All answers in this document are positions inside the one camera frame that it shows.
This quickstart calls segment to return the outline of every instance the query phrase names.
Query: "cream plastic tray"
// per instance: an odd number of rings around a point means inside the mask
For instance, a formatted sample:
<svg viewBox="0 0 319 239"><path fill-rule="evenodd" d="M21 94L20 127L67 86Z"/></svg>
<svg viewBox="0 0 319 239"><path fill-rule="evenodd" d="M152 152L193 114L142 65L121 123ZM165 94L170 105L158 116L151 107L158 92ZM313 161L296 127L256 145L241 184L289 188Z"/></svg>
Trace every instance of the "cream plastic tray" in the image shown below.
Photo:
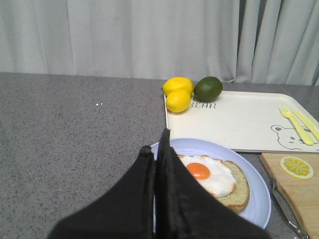
<svg viewBox="0 0 319 239"><path fill-rule="evenodd" d="M281 105L299 111L319 130L319 123L290 96L233 91L223 91L212 103L192 100L181 114L165 108L166 126L171 138L205 139L238 152L319 153L316 138L311 134L315 144L304 144L290 121L280 114Z"/></svg>

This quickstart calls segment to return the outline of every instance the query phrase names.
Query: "green lime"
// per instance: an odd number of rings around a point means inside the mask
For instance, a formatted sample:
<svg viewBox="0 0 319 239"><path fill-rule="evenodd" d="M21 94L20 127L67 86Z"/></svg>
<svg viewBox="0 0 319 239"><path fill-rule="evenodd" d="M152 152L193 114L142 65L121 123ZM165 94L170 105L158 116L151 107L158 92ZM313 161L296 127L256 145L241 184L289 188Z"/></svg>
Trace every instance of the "green lime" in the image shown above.
<svg viewBox="0 0 319 239"><path fill-rule="evenodd" d="M195 86L194 99L202 102L215 100L223 90L223 84L214 76L201 79Z"/></svg>

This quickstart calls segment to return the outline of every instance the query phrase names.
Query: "gray granite countertop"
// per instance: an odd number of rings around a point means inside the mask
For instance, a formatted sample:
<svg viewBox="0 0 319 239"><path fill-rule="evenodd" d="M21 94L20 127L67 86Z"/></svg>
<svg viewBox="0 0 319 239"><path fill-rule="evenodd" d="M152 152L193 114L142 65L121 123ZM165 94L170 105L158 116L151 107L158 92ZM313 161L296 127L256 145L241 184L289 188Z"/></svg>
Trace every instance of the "gray granite countertop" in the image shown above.
<svg viewBox="0 0 319 239"><path fill-rule="evenodd" d="M45 238L103 195L165 127L162 80L0 73L0 238ZM283 93L319 120L319 87L225 83ZM258 153L240 153L269 177ZM273 238L295 234L272 208Z"/></svg>

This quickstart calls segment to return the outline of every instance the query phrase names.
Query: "egg white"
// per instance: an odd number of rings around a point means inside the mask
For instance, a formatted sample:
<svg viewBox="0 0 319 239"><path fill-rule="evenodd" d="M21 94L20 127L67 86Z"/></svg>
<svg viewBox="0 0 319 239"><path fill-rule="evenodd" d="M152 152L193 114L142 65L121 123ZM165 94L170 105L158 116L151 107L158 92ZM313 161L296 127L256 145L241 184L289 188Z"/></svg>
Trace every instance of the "egg white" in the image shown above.
<svg viewBox="0 0 319 239"><path fill-rule="evenodd" d="M201 163L209 169L210 176L207 179L196 180L214 197L227 196L236 189L236 179L222 160L213 159L206 155L179 155L179 158L185 167L190 163Z"/></svg>

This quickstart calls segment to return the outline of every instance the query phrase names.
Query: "light blue plate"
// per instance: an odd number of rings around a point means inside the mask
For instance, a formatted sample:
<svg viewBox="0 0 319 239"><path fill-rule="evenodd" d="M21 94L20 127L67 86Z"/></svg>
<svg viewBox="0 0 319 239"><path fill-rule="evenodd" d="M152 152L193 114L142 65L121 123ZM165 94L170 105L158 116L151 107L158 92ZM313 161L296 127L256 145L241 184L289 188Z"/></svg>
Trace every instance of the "light blue plate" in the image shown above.
<svg viewBox="0 0 319 239"><path fill-rule="evenodd" d="M250 188L249 203L239 215L262 228L266 227L271 212L270 195L264 179L246 159L229 148L202 139L174 138L170 140L170 145L179 154L208 155L212 158L236 163L245 173ZM151 146L155 159L157 158L158 146L159 143Z"/></svg>

